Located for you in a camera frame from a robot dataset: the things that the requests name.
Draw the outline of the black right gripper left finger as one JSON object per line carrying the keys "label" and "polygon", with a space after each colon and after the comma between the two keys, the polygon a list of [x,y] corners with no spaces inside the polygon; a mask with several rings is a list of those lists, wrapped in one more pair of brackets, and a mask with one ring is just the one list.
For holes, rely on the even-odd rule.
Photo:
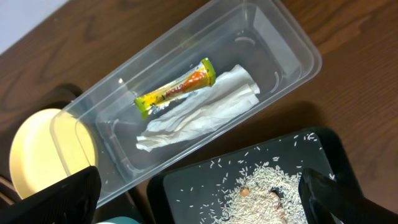
{"label": "black right gripper left finger", "polygon": [[1,210],[1,224],[90,224],[100,196],[101,179],[89,166]]}

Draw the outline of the light blue bowl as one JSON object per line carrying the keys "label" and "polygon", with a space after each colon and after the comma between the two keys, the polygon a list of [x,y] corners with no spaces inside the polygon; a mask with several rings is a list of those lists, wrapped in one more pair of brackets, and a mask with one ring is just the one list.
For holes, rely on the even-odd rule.
{"label": "light blue bowl", "polygon": [[129,217],[115,217],[96,224],[140,224],[136,220]]}

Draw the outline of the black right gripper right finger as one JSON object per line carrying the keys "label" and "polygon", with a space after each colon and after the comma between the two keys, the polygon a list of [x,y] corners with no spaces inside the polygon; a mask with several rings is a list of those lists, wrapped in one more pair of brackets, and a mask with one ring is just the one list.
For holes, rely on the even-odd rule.
{"label": "black right gripper right finger", "polygon": [[308,223],[397,223],[397,214],[305,168],[298,192]]}

